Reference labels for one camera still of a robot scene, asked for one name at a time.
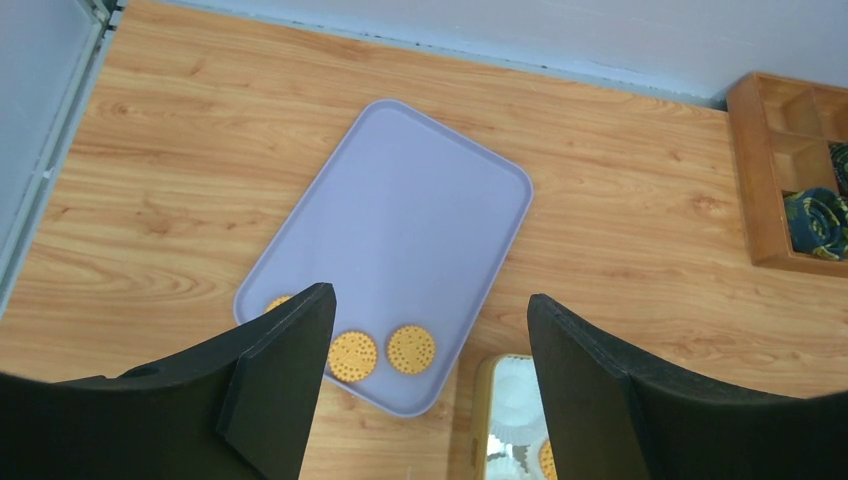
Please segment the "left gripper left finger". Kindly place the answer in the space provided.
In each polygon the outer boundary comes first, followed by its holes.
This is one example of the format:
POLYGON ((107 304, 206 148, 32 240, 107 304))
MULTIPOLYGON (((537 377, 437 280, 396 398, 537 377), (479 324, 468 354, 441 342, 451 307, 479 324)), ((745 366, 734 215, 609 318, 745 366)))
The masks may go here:
POLYGON ((5 479, 296 479, 334 328, 332 285, 108 378, 1 377, 5 479))

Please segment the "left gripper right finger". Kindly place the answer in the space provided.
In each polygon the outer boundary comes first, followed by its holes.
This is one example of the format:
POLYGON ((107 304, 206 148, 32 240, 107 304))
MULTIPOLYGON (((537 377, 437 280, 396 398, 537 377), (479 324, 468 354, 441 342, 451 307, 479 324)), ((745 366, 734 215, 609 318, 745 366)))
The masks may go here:
POLYGON ((679 367, 545 294, 527 324, 562 479, 843 479, 847 395, 753 390, 679 367))

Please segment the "gold square cookie tin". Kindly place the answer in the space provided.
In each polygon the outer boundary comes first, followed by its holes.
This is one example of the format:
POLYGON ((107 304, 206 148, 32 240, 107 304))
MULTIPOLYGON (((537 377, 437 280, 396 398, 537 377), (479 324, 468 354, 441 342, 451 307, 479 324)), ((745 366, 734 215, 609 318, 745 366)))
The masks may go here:
POLYGON ((503 354, 479 365, 472 401, 468 477, 558 477, 531 356, 503 354))

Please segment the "lavender plastic tray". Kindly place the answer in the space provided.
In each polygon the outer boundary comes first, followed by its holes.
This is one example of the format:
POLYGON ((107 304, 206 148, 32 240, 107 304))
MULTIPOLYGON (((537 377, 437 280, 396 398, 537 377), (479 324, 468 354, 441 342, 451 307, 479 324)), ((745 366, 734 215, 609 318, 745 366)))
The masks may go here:
POLYGON ((329 283, 334 331, 385 350, 407 325, 435 357, 405 374, 380 354, 344 389, 399 417, 438 399, 533 199, 517 164, 394 99, 367 105, 246 275, 243 324, 270 303, 329 283))

